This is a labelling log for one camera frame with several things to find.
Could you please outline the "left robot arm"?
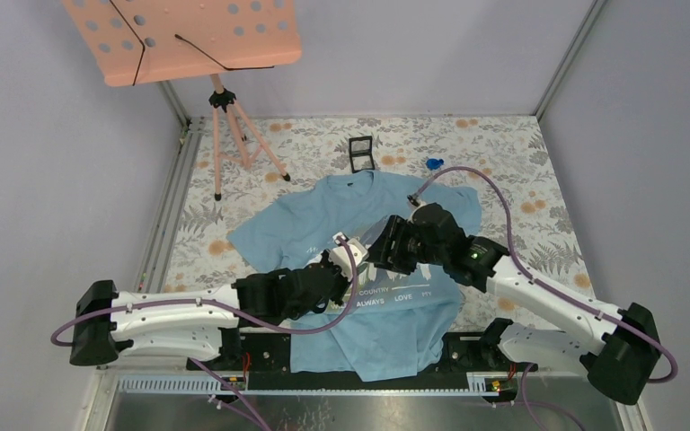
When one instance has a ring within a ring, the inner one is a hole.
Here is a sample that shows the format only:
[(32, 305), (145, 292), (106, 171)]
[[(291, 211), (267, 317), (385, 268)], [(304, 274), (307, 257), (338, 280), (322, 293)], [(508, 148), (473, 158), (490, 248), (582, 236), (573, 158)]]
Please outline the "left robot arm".
[(212, 360), (220, 368), (240, 363), (239, 330), (264, 328), (292, 333), (283, 321), (341, 305), (357, 284), (365, 254), (350, 246), (324, 251), (299, 269), (252, 274), (234, 283), (198, 292), (120, 292), (111, 280), (93, 283), (78, 300), (75, 317), (51, 337), (71, 330), (69, 362), (107, 365), (123, 356), (174, 356)]

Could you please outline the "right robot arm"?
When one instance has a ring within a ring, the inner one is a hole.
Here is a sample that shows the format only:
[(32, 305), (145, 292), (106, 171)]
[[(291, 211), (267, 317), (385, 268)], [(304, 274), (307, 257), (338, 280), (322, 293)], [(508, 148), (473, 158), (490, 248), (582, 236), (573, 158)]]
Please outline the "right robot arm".
[(457, 283), (507, 299), (553, 325), (529, 329), (497, 318), (479, 338), (484, 365), (534, 364), (571, 372), (610, 400), (633, 405), (651, 381), (661, 354), (651, 312), (632, 303), (625, 309), (572, 292), (524, 267), (503, 245), (468, 235), (438, 204), (418, 207), (409, 219), (392, 215), (368, 261), (410, 275), (420, 264), (441, 267)]

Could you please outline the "light blue printed t-shirt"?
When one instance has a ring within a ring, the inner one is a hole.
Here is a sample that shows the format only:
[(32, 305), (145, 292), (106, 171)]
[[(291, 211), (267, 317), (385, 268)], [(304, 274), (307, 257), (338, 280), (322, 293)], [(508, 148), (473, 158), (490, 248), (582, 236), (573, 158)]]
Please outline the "light blue printed t-shirt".
[[(332, 175), (308, 191), (277, 198), (235, 228), (228, 240), (256, 271), (302, 268), (333, 245), (343, 233), (371, 245), (389, 216), (408, 217), (407, 197), (423, 199), (450, 211), (466, 234), (479, 232), (482, 209), (475, 189), (427, 185), (421, 178), (381, 171)], [(342, 315), (338, 306), (309, 313), (291, 325), (294, 335), (307, 336), (343, 325), (363, 324), (371, 333), (390, 330), (413, 333), (438, 325), (447, 332), (459, 313), (463, 296), (442, 268), (420, 264), (410, 275), (367, 266), (359, 272), (354, 307)]]

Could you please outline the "black square brooch box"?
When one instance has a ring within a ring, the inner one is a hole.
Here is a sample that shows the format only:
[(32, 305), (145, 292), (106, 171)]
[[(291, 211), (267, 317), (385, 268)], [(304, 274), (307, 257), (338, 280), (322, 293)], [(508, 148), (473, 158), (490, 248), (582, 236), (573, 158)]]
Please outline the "black square brooch box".
[(376, 169), (373, 148), (372, 136), (357, 136), (348, 139), (349, 165), (352, 173)]

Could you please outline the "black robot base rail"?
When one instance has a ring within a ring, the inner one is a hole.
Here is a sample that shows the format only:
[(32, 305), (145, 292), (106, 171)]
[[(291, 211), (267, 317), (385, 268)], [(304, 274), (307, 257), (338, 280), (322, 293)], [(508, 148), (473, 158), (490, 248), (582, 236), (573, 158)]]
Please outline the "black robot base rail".
[(218, 357), (188, 360), (190, 371), (208, 369), (216, 374), (354, 373), (365, 382), (413, 377), (432, 370), (442, 373), (492, 373), (516, 378), (538, 364), (511, 359), (500, 348), (503, 331), (513, 328), (498, 318), (484, 332), (444, 332), (438, 325), (427, 330), (385, 335), (363, 324), (343, 325), (314, 335), (240, 333), (224, 330), (226, 345)]

